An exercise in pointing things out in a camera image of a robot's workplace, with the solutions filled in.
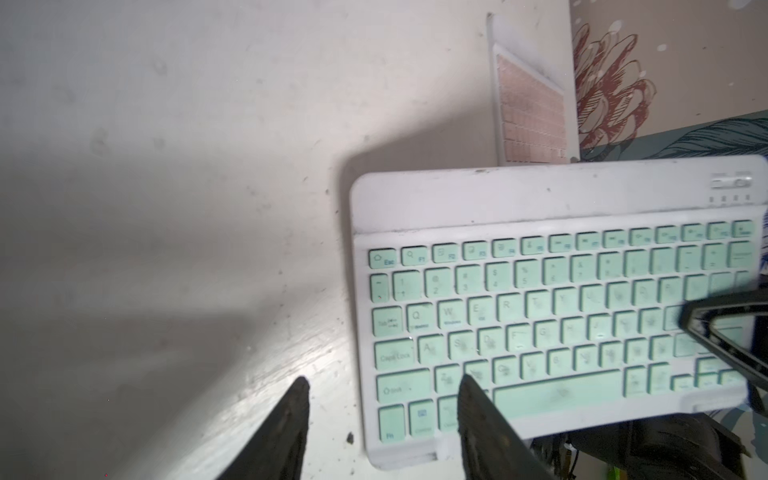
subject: keycap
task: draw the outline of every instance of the keycap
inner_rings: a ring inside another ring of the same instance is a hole
[[[465,242],[462,245],[464,260],[485,260],[488,258],[488,242]]]
[[[368,265],[371,268],[392,268],[397,263],[397,252],[394,248],[382,248],[368,252]]]
[[[707,240],[720,240],[728,238],[730,225],[727,222],[713,222],[707,224]]]
[[[463,300],[437,302],[437,321],[440,328],[455,328],[466,323]]]
[[[738,237],[751,237],[754,233],[755,227],[752,225],[752,220],[738,220],[733,222],[733,236]]]
[[[520,253],[535,255],[544,252],[544,237],[526,237],[520,240]]]
[[[515,288],[531,288],[541,285],[541,267],[538,260],[515,262]]]
[[[467,304],[470,325],[482,325],[496,321],[492,297],[477,296],[467,300]]]
[[[482,290],[482,268],[479,265],[456,267],[456,293],[479,293]]]
[[[633,228],[629,232],[629,244],[633,247],[650,245],[653,241],[653,231],[650,228]]]
[[[402,333],[402,307],[387,306],[373,309],[373,336]]]
[[[752,242],[731,242],[728,245],[728,266],[751,268],[755,264],[752,258],[753,251]]]
[[[394,283],[395,300],[398,302],[407,302],[409,300],[419,300],[422,298],[422,274],[416,270],[409,272],[394,272],[392,274]]]
[[[512,268],[508,262],[485,264],[485,289],[506,292],[512,288]]]
[[[442,335],[419,337],[419,363],[437,365],[445,360],[445,338]]]
[[[680,228],[675,225],[656,229],[656,243],[675,243],[678,238],[680,238]]]
[[[389,279],[386,273],[371,275],[371,301],[374,303],[389,302]]]
[[[496,297],[498,321],[509,323],[525,318],[523,296],[520,293],[507,293]]]
[[[576,235],[576,250],[595,250],[600,248],[598,232],[584,232]]]
[[[449,268],[430,268],[424,271],[427,297],[439,298],[453,294],[453,278]]]
[[[403,266],[424,265],[429,260],[427,247],[405,247],[400,250],[400,261]]]
[[[644,366],[631,366],[624,369],[624,396],[627,398],[643,396],[647,393],[648,371]]]
[[[568,252],[573,248],[574,238],[569,233],[549,236],[549,251],[552,253]]]
[[[493,403],[511,419],[615,402],[621,397],[621,371],[588,373],[496,389]]]
[[[435,434],[435,405],[432,400],[422,400],[408,405],[411,436],[420,439]]]
[[[378,342],[373,346],[373,350],[376,355],[376,369],[380,372],[407,369],[415,363],[411,339]]]
[[[597,278],[597,263],[594,255],[571,257],[571,282],[589,282]]]
[[[402,403],[428,397],[432,389],[429,369],[387,373],[376,377],[379,403]]]
[[[518,249],[518,241],[514,238],[493,240],[491,249],[495,258],[514,257]]]
[[[382,443],[402,442],[406,439],[406,411],[402,405],[379,409],[379,438]]]
[[[525,294],[525,316],[541,318],[552,314],[551,297],[548,290],[536,290]]]

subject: shift key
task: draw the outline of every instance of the shift key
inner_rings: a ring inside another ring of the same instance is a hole
[[[429,370],[390,373],[376,377],[379,403],[403,403],[428,397],[432,392]]]

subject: mint green key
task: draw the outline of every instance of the mint green key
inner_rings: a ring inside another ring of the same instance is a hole
[[[512,268],[507,262],[485,264],[485,289],[506,292],[512,288]]]
[[[626,339],[637,335],[637,312],[616,312],[614,314],[614,336]]]
[[[408,414],[413,438],[421,439],[435,434],[435,404],[432,400],[410,404]]]
[[[533,326],[534,344],[537,349],[548,349],[560,343],[557,320],[536,322]]]
[[[525,294],[525,316],[541,318],[552,314],[550,293],[548,290],[536,290]]]
[[[379,438],[382,443],[402,442],[406,439],[406,410],[402,405],[379,409]]]
[[[438,418],[441,432],[458,430],[458,403],[456,396],[443,397],[437,400]]]
[[[627,398],[643,396],[647,393],[648,371],[644,366],[631,366],[624,369],[624,396]]]
[[[650,272],[659,273],[674,272],[674,250],[671,248],[654,248],[650,251]]]
[[[368,265],[371,268],[392,268],[397,263],[397,252],[394,248],[382,248],[368,252]]]
[[[664,318],[660,308],[646,308],[640,311],[640,333],[654,335],[664,331]]]
[[[648,367],[648,393],[661,395],[670,391],[672,366],[669,363],[657,363]]]
[[[521,352],[530,349],[533,344],[533,333],[530,323],[519,323],[507,327],[507,350]]]
[[[477,360],[464,364],[464,373],[471,376],[480,385],[481,389],[491,386],[491,367],[488,360]]]
[[[586,285],[581,288],[581,311],[585,313],[599,312],[605,308],[605,287],[602,285]]]
[[[480,355],[494,356],[505,351],[504,331],[500,326],[478,330],[478,344]]]
[[[632,305],[649,306],[656,303],[656,280],[635,280],[632,283]]]
[[[569,349],[550,350],[547,352],[547,373],[550,376],[565,376],[572,373],[571,351]]]
[[[400,261],[403,266],[424,265],[429,259],[427,247],[405,247],[400,249]]]
[[[445,338],[442,335],[419,337],[419,363],[437,365],[445,360]]]
[[[707,240],[720,240],[728,238],[730,225],[727,222],[713,222],[707,224]]]
[[[698,300],[707,296],[709,282],[706,275],[688,275],[685,277],[685,300]]]
[[[562,320],[561,335],[565,345],[575,345],[587,341],[587,320],[583,316],[573,316]]]
[[[569,233],[549,236],[549,251],[552,253],[568,252],[573,248],[574,237]]]
[[[526,382],[539,380],[547,375],[544,353],[526,353],[520,356],[520,378]]]
[[[578,313],[578,292],[574,287],[558,288],[552,293],[555,315]]]
[[[477,293],[482,290],[482,268],[479,265],[456,267],[456,293]]]
[[[379,403],[403,403],[420,400],[432,393],[429,369],[388,373],[376,377]]]
[[[544,252],[544,237],[526,237],[520,240],[520,253],[535,255]]]
[[[598,278],[609,280],[618,278],[624,271],[624,262],[621,261],[621,253],[610,252],[598,255]]]
[[[674,356],[674,340],[671,335],[655,336],[650,339],[650,359],[668,360]]]
[[[518,357],[506,356],[493,359],[493,383],[496,385],[510,385],[520,379],[520,366]]]
[[[683,279],[669,276],[659,280],[659,303],[679,303],[683,301]]]
[[[755,232],[755,227],[752,224],[752,220],[738,220],[733,222],[733,236],[738,237],[751,237]]]
[[[612,310],[627,308],[631,305],[632,293],[630,292],[629,282],[609,283],[608,308]]]
[[[498,321],[514,322],[525,318],[523,296],[520,293],[507,293],[496,297]]]
[[[402,307],[387,306],[373,309],[373,336],[402,333]]]
[[[733,290],[733,274],[731,272],[713,273],[710,275],[710,295],[724,295]]]
[[[374,303],[389,302],[389,278],[386,273],[371,275],[371,301]]]
[[[705,270],[720,270],[725,268],[725,244],[709,243],[704,245],[704,260],[702,267]]]
[[[448,335],[448,356],[453,361],[471,359],[477,356],[475,332],[455,332]]]
[[[620,248],[627,244],[629,236],[626,230],[608,230],[603,232],[603,247]]]
[[[590,282],[597,278],[597,263],[594,255],[574,255],[571,257],[571,282]]]
[[[590,372],[598,369],[598,346],[583,345],[574,348],[574,369],[577,372]]]
[[[633,247],[650,245],[654,232],[650,228],[633,228],[629,231],[629,244]]]
[[[424,279],[428,298],[439,298],[453,294],[451,269],[430,268],[424,270]]]
[[[595,250],[600,248],[598,232],[584,232],[576,235],[576,250]]]
[[[630,250],[624,254],[624,275],[648,275],[648,250]]]
[[[462,367],[445,365],[435,367],[435,391],[438,395],[457,393],[458,384],[462,381]]]
[[[648,339],[627,340],[627,349],[624,352],[624,362],[644,363],[648,360]]]
[[[514,257],[517,254],[518,241],[514,238],[493,240],[491,249],[495,258]]]
[[[470,325],[482,325],[496,321],[492,297],[477,296],[467,300],[467,303],[469,306]]]
[[[620,397],[621,371],[607,370],[496,389],[493,403],[510,421],[537,413],[611,403]]]
[[[515,288],[532,288],[541,285],[541,267],[538,260],[515,262]]]
[[[754,249],[752,242],[731,242],[728,245],[728,266],[730,268],[751,268]]]
[[[422,274],[416,270],[409,272],[394,272],[392,274],[394,283],[395,300],[398,302],[407,302],[409,300],[419,300],[422,298]]]
[[[488,242],[465,242],[462,245],[464,260],[485,260],[488,258]]]
[[[378,342],[373,346],[373,351],[376,355],[376,369],[380,372],[407,369],[415,363],[411,339]]]
[[[544,285],[568,282],[568,260],[565,257],[544,259]]]
[[[621,342],[606,342],[600,344],[600,367],[616,369],[624,359],[624,345]]]

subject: keyboard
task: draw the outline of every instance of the keyboard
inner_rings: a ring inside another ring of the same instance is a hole
[[[458,458],[474,377],[524,439],[739,405],[683,333],[689,300],[751,290],[762,157],[368,174],[351,192],[366,450]],[[751,345],[753,317],[718,323]]]

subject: white surface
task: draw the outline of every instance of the white surface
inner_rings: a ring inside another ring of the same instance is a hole
[[[712,188],[713,178],[735,176],[751,177],[751,186],[733,189]],[[442,432],[437,432],[434,440],[406,437],[406,441],[401,443],[382,444],[379,441],[378,408],[387,404],[379,404],[376,400],[377,371],[373,345],[379,339],[373,336],[371,309],[385,305],[371,301],[369,278],[372,273],[391,273],[397,268],[369,269],[370,250],[396,248],[399,251],[399,248],[415,245],[461,245],[466,241],[546,237],[559,233],[571,233],[575,236],[576,233],[585,231],[655,228],[686,223],[706,224],[723,220],[752,220],[755,226],[759,226],[768,204],[766,183],[768,162],[759,155],[368,174],[358,179],[350,195],[350,206],[354,232],[353,255],[362,403],[366,448],[372,462],[392,468],[427,462],[433,458],[461,458],[461,446],[457,434]],[[727,195],[727,201],[721,203],[724,194]],[[734,201],[734,195],[738,195],[739,200]],[[749,270],[756,287],[760,232],[756,230],[749,240],[753,243],[753,267],[723,270],[734,273],[738,270]],[[675,247],[676,244],[671,243],[668,246]],[[611,250],[632,249],[633,247],[627,245]],[[502,260],[521,258],[541,258],[541,255]],[[488,262],[496,260],[498,259],[489,258]],[[452,265],[427,263],[424,266],[409,266],[407,270],[423,272],[437,266]],[[649,274],[643,278],[658,280],[669,275]],[[594,280],[589,283],[609,282]],[[548,288],[540,286],[527,290]],[[470,296],[477,294],[455,295],[451,298],[466,300]],[[405,312],[408,303],[413,302],[391,301],[386,306],[400,305]],[[475,331],[477,328],[488,326],[461,325],[454,330]],[[433,333],[443,331],[434,329],[425,332]],[[745,336],[744,341],[751,343],[751,332],[749,336]],[[667,362],[672,368],[673,376],[691,375],[696,372],[694,357],[673,358]],[[435,405],[438,397],[435,394],[431,397]],[[696,389],[685,393],[621,399],[612,404],[530,415],[517,418],[511,424],[518,435],[529,439],[649,416],[734,407],[745,398],[746,385],[722,389]]]
[[[495,165],[489,12],[574,95],[567,2],[5,0],[4,473],[213,478],[303,374],[304,478],[462,478],[365,457],[344,218]]]

